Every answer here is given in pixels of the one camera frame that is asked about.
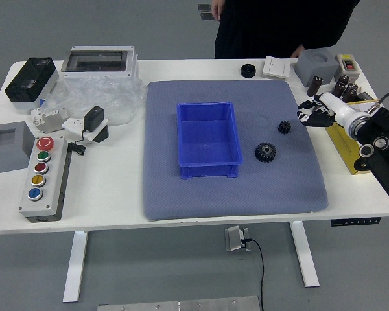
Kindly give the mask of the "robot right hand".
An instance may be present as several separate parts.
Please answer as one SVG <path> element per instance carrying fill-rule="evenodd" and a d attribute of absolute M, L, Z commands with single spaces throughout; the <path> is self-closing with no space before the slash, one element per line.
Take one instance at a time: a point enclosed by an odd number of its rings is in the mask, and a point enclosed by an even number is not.
<path fill-rule="evenodd" d="M 315 95 L 298 109 L 298 119 L 304 126 L 327 128 L 336 122 L 354 139 L 359 128 L 370 118 L 368 113 L 355 110 L 328 92 Z"/>

